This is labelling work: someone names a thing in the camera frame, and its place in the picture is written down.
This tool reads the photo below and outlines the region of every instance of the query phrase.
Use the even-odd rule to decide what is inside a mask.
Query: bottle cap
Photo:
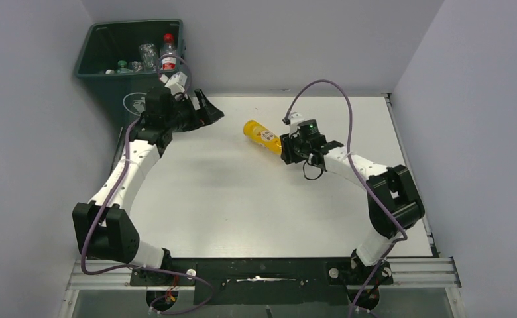
[[[173,43],[174,42],[174,37],[170,33],[165,34],[165,36],[163,36],[163,39],[165,40],[165,43]]]

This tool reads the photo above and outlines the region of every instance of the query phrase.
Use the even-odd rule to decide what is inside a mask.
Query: plastic bottle
[[[243,126],[243,134],[275,154],[282,153],[280,138],[256,121],[247,121]]]
[[[133,72],[128,68],[128,62],[119,60],[118,61],[118,69],[116,70],[116,73],[131,73]]]
[[[163,56],[165,54],[176,54],[176,46],[174,45],[174,37],[172,34],[167,33],[163,36],[163,46],[161,46],[161,52],[159,56]],[[161,61],[161,70],[173,70],[176,66],[176,58],[164,58]]]

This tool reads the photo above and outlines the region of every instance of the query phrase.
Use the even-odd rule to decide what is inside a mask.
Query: orange bottle
[[[280,138],[256,121],[247,121],[243,126],[243,134],[275,154],[282,153]]]

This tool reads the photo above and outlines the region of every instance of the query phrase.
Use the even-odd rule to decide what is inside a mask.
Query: gray wall
[[[72,81],[79,0],[0,1],[0,317],[53,317],[77,255],[71,212],[109,172],[107,121]]]
[[[442,2],[84,0],[95,22],[181,18],[204,91],[290,95],[319,78],[355,94],[391,92]]]
[[[392,103],[468,317],[517,317],[517,1],[446,0]]]

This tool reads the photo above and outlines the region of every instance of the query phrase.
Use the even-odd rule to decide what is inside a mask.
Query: trash bin
[[[159,50],[166,33],[173,34],[177,55],[184,58],[182,21],[179,19],[97,23],[89,29],[74,73],[115,124],[124,125],[130,118],[122,106],[124,96],[134,92],[145,93],[161,82],[155,71],[119,74],[104,74],[104,71],[115,70],[119,60],[141,61],[141,44],[153,43]],[[177,61],[173,70],[163,71],[163,74],[170,77],[179,69],[180,61]],[[127,106],[130,107],[134,99],[128,98]]]

